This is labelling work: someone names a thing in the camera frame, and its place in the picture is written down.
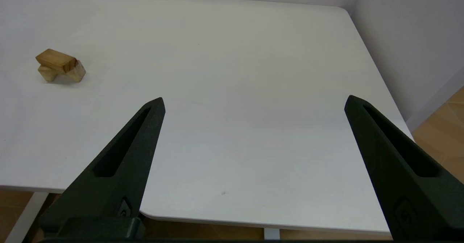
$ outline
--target wooden floor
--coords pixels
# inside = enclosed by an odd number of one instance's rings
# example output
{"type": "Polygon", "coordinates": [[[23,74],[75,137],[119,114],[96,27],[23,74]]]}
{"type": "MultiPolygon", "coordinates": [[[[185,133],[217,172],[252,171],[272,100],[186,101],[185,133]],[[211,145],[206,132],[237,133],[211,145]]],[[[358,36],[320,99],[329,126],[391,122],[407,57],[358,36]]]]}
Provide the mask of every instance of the wooden floor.
{"type": "MultiPolygon", "coordinates": [[[[464,183],[464,88],[441,106],[413,132],[414,139],[439,164],[464,183]]],[[[0,191],[0,243],[3,243],[18,219],[31,192],[0,191]]],[[[248,239],[264,238],[262,228],[166,222],[145,219],[148,238],[248,239]]],[[[390,236],[281,230],[282,239],[376,239],[390,236]]],[[[27,242],[42,239],[40,230],[30,231],[27,242]]]]}

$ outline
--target table leg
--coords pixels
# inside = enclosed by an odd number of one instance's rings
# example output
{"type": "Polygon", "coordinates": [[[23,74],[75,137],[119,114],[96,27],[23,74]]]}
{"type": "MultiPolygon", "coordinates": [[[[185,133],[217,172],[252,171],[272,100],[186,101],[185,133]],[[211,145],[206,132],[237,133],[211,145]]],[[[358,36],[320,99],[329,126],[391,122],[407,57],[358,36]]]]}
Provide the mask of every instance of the table leg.
{"type": "Polygon", "coordinates": [[[280,240],[280,229],[278,228],[264,228],[265,240],[280,240]]]}
{"type": "Polygon", "coordinates": [[[47,192],[35,192],[29,200],[28,205],[23,210],[20,218],[14,225],[13,229],[8,235],[5,243],[22,242],[28,233],[30,225],[34,222],[39,210],[42,208],[45,200],[47,199],[47,192]]]}

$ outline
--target white table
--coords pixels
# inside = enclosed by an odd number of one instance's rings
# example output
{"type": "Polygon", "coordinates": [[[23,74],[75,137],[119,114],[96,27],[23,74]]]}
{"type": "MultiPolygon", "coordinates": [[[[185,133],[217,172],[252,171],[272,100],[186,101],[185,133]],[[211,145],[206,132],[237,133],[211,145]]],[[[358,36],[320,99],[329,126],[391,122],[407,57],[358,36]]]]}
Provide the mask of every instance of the white table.
{"type": "Polygon", "coordinates": [[[61,192],[147,101],[164,98],[141,212],[387,233],[343,111],[408,132],[348,14],[243,0],[0,0],[0,186],[61,192]],[[77,57],[45,83],[35,56],[77,57]]]}

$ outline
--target wooden block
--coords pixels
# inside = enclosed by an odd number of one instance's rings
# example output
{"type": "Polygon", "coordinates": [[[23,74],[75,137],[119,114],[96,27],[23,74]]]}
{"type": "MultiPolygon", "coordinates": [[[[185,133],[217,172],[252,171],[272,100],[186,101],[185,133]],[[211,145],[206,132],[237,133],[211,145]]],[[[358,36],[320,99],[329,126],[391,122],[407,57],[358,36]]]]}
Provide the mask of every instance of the wooden block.
{"type": "Polygon", "coordinates": [[[86,74],[86,70],[82,66],[81,62],[77,60],[74,69],[66,73],[67,76],[71,77],[76,83],[82,81],[82,78],[86,74]]]}
{"type": "Polygon", "coordinates": [[[47,66],[40,66],[38,68],[38,72],[42,75],[45,81],[48,82],[52,82],[58,75],[58,73],[55,70],[48,68],[47,66]]]}
{"type": "Polygon", "coordinates": [[[67,73],[76,66],[76,58],[52,49],[45,50],[36,56],[36,59],[41,65],[55,69],[59,73],[67,73]]]}

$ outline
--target stacked wooden blocks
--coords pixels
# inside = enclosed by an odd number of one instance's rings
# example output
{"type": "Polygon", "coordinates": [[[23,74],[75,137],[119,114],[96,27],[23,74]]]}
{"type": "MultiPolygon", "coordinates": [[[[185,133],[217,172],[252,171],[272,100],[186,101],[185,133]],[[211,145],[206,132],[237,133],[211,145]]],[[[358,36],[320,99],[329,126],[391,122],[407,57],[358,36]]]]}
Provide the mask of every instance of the stacked wooden blocks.
{"type": "Polygon", "coordinates": [[[36,59],[40,63],[38,72],[48,82],[52,82],[58,74],[64,74],[75,82],[80,82],[86,74],[86,70],[79,60],[52,49],[45,50],[36,59]]]}

